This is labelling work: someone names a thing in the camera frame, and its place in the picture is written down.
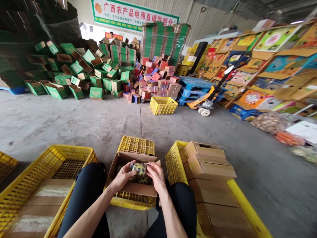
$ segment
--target plastic bag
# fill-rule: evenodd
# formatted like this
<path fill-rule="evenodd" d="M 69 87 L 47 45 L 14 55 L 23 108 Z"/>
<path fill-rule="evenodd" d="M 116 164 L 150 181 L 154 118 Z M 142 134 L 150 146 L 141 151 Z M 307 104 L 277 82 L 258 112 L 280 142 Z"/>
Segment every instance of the plastic bag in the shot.
<path fill-rule="evenodd" d="M 138 176 L 145 177 L 146 164 L 145 163 L 131 163 L 131 171 L 136 171 Z"/>
<path fill-rule="evenodd" d="M 262 131 L 269 132 L 272 135 L 284 131 L 291 125 L 289 120 L 274 112 L 263 113 L 250 123 L 252 126 L 259 128 Z"/>

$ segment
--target white wall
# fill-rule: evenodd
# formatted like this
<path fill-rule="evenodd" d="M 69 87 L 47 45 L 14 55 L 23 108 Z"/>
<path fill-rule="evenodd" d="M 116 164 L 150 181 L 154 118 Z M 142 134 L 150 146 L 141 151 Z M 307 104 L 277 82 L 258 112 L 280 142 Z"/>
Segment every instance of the white wall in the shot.
<path fill-rule="evenodd" d="M 79 22 L 108 27 L 113 29 L 113 33 L 131 33 L 141 35 L 141 32 L 129 31 L 123 28 L 116 28 L 110 25 L 99 24 L 93 21 L 91 0 L 68 0 L 78 11 Z M 160 12 L 173 14 L 180 17 L 180 23 L 191 25 L 192 29 L 187 37 L 186 46 L 192 46 L 194 41 L 202 39 L 206 35 L 215 33 L 225 26 L 236 23 L 238 31 L 244 32 L 246 29 L 252 29 L 257 21 L 245 19 L 236 14 L 226 14 L 225 11 L 210 7 L 205 4 L 194 2 L 194 0 L 123 0 L 135 5 L 154 9 Z"/>

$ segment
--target hand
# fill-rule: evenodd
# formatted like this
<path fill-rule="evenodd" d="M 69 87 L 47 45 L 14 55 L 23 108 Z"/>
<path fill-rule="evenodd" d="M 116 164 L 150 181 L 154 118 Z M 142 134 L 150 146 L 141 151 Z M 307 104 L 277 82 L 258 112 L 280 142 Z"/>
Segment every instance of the hand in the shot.
<path fill-rule="evenodd" d="M 109 185 L 109 187 L 112 188 L 114 193 L 119 192 L 124 187 L 124 185 L 128 182 L 129 178 L 137 174 L 136 171 L 130 171 L 130 165 L 132 162 L 135 163 L 136 160 L 133 160 L 127 163 L 126 165 L 124 165 L 120 169 L 115 179 Z"/>
<path fill-rule="evenodd" d="M 154 162 L 148 162 L 145 173 L 153 179 L 154 188 L 160 195 L 167 191 L 163 169 Z"/>

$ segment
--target leg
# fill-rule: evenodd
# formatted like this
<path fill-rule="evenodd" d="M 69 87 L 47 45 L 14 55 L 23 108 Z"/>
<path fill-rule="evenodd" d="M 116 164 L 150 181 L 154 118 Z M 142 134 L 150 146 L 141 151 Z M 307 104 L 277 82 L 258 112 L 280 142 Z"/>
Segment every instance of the leg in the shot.
<path fill-rule="evenodd" d="M 175 183 L 168 188 L 177 215 L 186 231 L 188 238 L 196 237 L 197 209 L 195 196 L 191 188 L 185 183 Z M 144 238 L 167 237 L 162 208 L 158 217 L 149 228 Z"/>
<path fill-rule="evenodd" d="M 88 164 L 81 169 L 77 175 L 76 184 L 70 197 L 58 238 L 62 238 L 102 194 L 106 184 L 106 177 L 103 167 L 97 163 Z M 101 218 L 92 237 L 110 237 L 106 213 Z"/>

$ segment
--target sign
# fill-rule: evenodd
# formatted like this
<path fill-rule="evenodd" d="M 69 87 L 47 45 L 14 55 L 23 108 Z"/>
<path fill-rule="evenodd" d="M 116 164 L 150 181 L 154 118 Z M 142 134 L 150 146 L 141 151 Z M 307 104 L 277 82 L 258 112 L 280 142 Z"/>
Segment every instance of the sign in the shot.
<path fill-rule="evenodd" d="M 107 39 L 111 39 L 110 33 L 109 32 L 105 32 L 105 37 Z M 117 38 L 118 40 L 123 41 L 123 36 L 121 36 L 121 35 L 113 34 L 113 38 Z"/>
<path fill-rule="evenodd" d="M 116 0 L 91 0 L 93 20 L 125 29 L 142 31 L 146 22 L 162 21 L 165 26 L 179 22 L 179 17 Z"/>

